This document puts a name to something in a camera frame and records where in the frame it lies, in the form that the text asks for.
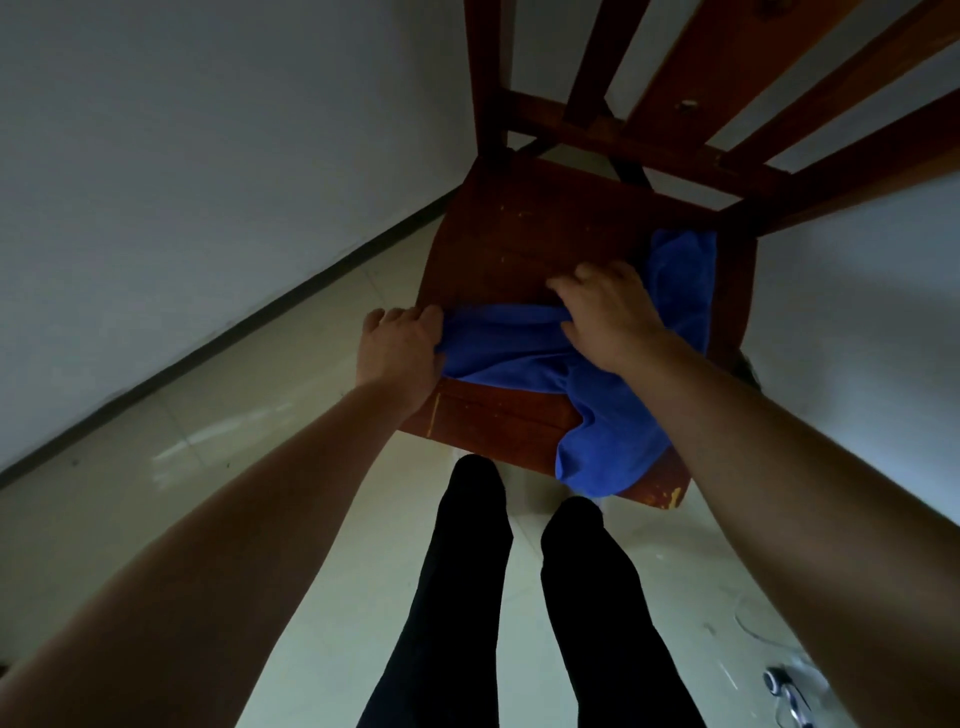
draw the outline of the hand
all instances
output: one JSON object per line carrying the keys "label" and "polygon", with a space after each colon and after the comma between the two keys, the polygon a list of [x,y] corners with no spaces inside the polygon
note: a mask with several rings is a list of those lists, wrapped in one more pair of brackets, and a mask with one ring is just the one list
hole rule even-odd
{"label": "hand", "polygon": [[563,322],[574,348],[606,372],[625,367],[650,342],[667,333],[633,266],[616,261],[607,267],[581,263],[573,276],[546,282],[573,316]]}
{"label": "hand", "polygon": [[444,355],[435,353],[444,332],[444,311],[437,305],[377,308],[363,322],[357,352],[357,386],[383,386],[407,415],[420,409],[444,369]]}

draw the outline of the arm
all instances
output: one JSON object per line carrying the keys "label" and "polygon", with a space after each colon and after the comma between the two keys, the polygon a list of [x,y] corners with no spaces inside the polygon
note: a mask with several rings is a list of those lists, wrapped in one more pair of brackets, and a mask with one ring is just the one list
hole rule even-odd
{"label": "arm", "polygon": [[173,525],[5,678],[0,725],[232,726],[371,463],[440,378],[442,322],[436,306],[368,316],[357,387]]}
{"label": "arm", "polygon": [[548,285],[571,343],[657,418],[853,717],[955,724],[960,528],[664,329],[629,265]]}

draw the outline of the wooden chair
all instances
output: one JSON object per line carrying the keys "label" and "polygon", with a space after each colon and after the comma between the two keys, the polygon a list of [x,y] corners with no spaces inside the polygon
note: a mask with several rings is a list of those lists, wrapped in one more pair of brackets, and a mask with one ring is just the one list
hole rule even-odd
{"label": "wooden chair", "polygon": [[[465,0],[479,157],[433,242],[418,303],[552,303],[546,278],[643,255],[656,228],[717,230],[708,358],[730,369],[747,326],[756,237],[960,169],[960,91],[788,174],[765,162],[960,36],[960,2],[924,0],[728,152],[707,141],[859,0],[704,0],[633,112],[604,96],[648,2],[603,0],[567,103],[509,89],[513,7]],[[621,182],[515,153],[507,131],[611,158]],[[713,211],[655,193],[649,167],[731,193]],[[580,422],[566,397],[444,379],[404,430],[541,473]],[[659,508],[689,473],[670,449],[624,497]]]}

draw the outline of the forearm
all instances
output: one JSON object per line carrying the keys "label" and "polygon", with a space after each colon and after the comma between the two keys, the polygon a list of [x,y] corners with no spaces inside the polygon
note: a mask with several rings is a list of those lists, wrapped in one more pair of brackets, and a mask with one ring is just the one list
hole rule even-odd
{"label": "forearm", "polygon": [[952,673],[960,529],[672,334],[624,378],[816,659],[849,667],[858,649]]}
{"label": "forearm", "polygon": [[405,414],[358,388],[241,473],[5,681],[0,722],[232,725]]}

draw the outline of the chair seat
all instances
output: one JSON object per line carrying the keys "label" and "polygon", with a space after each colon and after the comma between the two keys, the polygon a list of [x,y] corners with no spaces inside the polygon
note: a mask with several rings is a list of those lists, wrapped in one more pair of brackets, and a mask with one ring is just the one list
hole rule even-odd
{"label": "chair seat", "polygon": [[[657,228],[709,230],[717,219],[712,210],[542,159],[478,158],[434,238],[418,304],[559,305],[547,278],[584,260],[643,259]],[[743,339],[755,258],[755,239],[720,231],[708,357],[724,368]],[[580,422],[562,395],[443,379],[403,430],[552,475],[557,444]],[[672,508],[689,480],[671,448],[620,495]]]}

